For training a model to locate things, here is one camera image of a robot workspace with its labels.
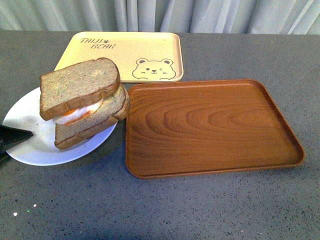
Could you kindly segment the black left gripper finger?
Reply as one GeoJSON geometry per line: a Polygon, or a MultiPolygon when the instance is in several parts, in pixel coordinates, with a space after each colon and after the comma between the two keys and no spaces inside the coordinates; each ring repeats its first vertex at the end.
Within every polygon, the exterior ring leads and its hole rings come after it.
{"type": "Polygon", "coordinates": [[[5,125],[0,125],[0,164],[3,165],[10,157],[7,150],[30,139],[34,134],[29,130],[23,130],[5,125]]]}

